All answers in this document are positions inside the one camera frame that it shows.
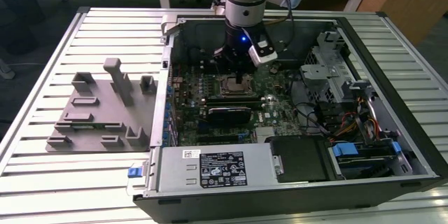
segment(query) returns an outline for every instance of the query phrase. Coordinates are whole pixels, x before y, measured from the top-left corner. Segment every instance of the blue clip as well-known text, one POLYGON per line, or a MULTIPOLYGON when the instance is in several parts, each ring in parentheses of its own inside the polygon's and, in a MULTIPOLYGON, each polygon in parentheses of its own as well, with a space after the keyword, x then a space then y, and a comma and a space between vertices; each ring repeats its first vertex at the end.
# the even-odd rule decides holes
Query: blue clip
POLYGON ((394 150, 394 154, 398 154, 401 152, 401 146, 398 144, 398 142, 392 142, 392 147, 394 150))
POLYGON ((128 178, 141 178, 142 177, 142 168, 141 167, 130 167, 128 169, 128 178))
POLYGON ((337 144, 332 147, 334 156, 338 157, 341 155, 357 155, 357 149, 353 143, 342 143, 337 144))

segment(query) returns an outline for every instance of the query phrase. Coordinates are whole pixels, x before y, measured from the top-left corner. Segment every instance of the aluminum extrusion table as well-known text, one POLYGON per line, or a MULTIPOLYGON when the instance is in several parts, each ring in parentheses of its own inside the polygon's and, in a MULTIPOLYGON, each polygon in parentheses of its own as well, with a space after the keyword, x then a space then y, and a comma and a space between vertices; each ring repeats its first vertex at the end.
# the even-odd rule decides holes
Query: aluminum extrusion table
MULTIPOLYGON (((0 143, 1 223, 153 223, 126 193, 128 167, 148 153, 48 153, 53 130, 73 91, 74 72, 109 78, 106 57, 137 80, 157 79, 166 14, 212 15, 200 9, 81 8, 49 59, 5 138, 0 143)), ((285 15, 266 11, 269 15, 285 15)), ((294 12, 297 16, 345 16, 402 100, 448 159, 448 86, 388 18, 374 13, 294 12)), ((133 185, 142 189, 144 179, 133 185)), ((206 223, 446 223, 448 187, 404 195, 377 207, 206 223)))

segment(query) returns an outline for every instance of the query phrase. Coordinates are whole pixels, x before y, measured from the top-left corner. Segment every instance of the warning label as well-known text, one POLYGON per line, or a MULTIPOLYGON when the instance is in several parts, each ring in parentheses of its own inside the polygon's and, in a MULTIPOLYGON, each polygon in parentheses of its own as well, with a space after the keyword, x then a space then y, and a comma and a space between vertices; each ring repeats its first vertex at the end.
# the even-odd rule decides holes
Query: warning label
POLYGON ((242 152, 200 154, 201 187, 246 186, 242 152))

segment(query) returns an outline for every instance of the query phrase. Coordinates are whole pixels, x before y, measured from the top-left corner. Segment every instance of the gray plastic block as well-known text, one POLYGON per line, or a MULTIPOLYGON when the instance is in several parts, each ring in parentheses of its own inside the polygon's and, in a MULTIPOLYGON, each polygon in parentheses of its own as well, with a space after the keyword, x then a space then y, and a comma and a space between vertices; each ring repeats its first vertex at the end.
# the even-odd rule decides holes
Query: gray plastic block
POLYGON ((74 74, 72 85, 78 93, 90 92, 89 84, 93 84, 94 80, 92 74, 88 72, 77 72, 74 74))
POLYGON ((129 81, 126 74, 116 71, 118 61, 108 59, 106 63, 105 68, 113 66, 110 75, 120 76, 120 84, 116 80, 93 80, 89 73, 74 75, 77 88, 46 140, 49 152, 148 150, 157 84, 152 76, 129 81), (126 106, 120 92, 128 92, 132 99, 126 106))
POLYGON ((69 138, 66 136, 50 136, 46 139, 46 143, 52 147, 68 147, 70 145, 72 141, 69 140, 69 138))
POLYGON ((101 136, 101 144, 105 148, 122 146, 120 136, 101 136))
POLYGON ((72 122, 92 122, 93 115, 90 113, 66 113, 62 116, 62 120, 72 122))
POLYGON ((156 81, 152 76, 141 76, 140 89, 141 94, 154 94, 157 92, 156 81))

